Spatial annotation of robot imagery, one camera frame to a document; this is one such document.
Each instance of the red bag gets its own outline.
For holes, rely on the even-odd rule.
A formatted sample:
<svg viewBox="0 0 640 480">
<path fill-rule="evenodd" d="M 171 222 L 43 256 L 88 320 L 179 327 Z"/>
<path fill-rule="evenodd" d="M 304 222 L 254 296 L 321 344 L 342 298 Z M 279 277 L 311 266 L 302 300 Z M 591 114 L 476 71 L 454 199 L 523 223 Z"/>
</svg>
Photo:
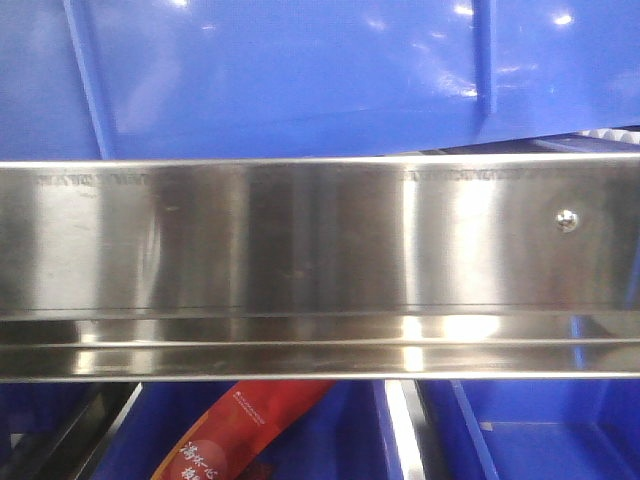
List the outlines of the red bag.
<svg viewBox="0 0 640 480">
<path fill-rule="evenodd" d="M 184 434 L 151 480 L 233 480 L 334 381 L 236 383 Z"/>
</svg>

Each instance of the metal lip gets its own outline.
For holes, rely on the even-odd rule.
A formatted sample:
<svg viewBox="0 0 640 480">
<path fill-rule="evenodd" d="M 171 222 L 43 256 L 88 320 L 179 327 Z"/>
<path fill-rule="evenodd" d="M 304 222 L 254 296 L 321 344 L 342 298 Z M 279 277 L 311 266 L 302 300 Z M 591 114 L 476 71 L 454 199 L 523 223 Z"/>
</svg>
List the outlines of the metal lip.
<svg viewBox="0 0 640 480">
<path fill-rule="evenodd" d="M 70 170 L 94 168 L 168 168 L 199 166 L 296 166 L 296 165 L 465 165 L 482 168 L 487 165 L 508 165 L 532 162 L 547 164 L 558 162 L 585 162 L 602 164 L 602 162 L 632 161 L 640 162 L 638 153 L 499 153 L 499 154 L 465 154 L 465 155 L 389 155 L 380 157 L 300 157 L 300 158 L 239 158 L 239 159 L 180 159 L 168 158 L 137 160 L 34 160 L 34 161 L 1 161 L 2 170 L 42 170 L 65 168 Z"/>
</svg>

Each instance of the blue plastic surface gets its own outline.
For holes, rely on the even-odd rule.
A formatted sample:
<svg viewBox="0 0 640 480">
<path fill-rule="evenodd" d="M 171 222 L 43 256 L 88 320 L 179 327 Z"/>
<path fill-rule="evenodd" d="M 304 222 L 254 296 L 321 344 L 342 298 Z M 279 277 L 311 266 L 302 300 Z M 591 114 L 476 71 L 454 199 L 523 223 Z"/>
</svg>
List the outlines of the blue plastic surface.
<svg viewBox="0 0 640 480">
<path fill-rule="evenodd" d="M 86 392 L 85 383 L 7 383 L 0 385 L 6 419 L 12 433 L 55 429 Z"/>
<path fill-rule="evenodd" d="M 640 478 L 638 381 L 425 385 L 458 480 Z"/>
<path fill-rule="evenodd" d="M 146 384 L 93 480 L 147 480 L 228 383 Z M 372 382 L 339 382 L 260 455 L 274 480 L 401 479 Z"/>
<path fill-rule="evenodd" d="M 640 2 L 5 0 L 0 158 L 385 154 L 640 123 Z"/>
</svg>

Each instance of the metal rail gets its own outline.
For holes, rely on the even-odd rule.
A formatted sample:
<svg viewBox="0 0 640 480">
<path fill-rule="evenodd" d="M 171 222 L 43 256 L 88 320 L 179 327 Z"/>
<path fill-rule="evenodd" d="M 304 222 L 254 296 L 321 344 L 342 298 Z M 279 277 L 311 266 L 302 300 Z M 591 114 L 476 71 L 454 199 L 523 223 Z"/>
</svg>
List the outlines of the metal rail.
<svg viewBox="0 0 640 480">
<path fill-rule="evenodd" d="M 0 164 L 0 379 L 640 374 L 640 154 Z"/>
</svg>

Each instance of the blue container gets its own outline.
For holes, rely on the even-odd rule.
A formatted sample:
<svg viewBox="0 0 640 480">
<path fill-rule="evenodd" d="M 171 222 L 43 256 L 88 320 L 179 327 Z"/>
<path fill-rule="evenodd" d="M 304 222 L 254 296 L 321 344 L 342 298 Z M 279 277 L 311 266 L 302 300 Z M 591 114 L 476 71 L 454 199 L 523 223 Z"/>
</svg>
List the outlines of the blue container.
<svg viewBox="0 0 640 480">
<path fill-rule="evenodd" d="M 150 383 L 93 480 L 147 480 L 184 432 L 231 384 Z M 339 382 L 261 455 L 277 480 L 401 479 L 381 382 Z"/>
<path fill-rule="evenodd" d="M 11 456 L 11 434 L 55 430 L 88 386 L 84 383 L 0 384 L 0 465 Z"/>
<path fill-rule="evenodd" d="M 640 382 L 435 381 L 428 390 L 457 480 L 640 478 Z"/>
<path fill-rule="evenodd" d="M 636 0 L 4 0 L 0 158 L 387 154 L 640 124 Z"/>
</svg>

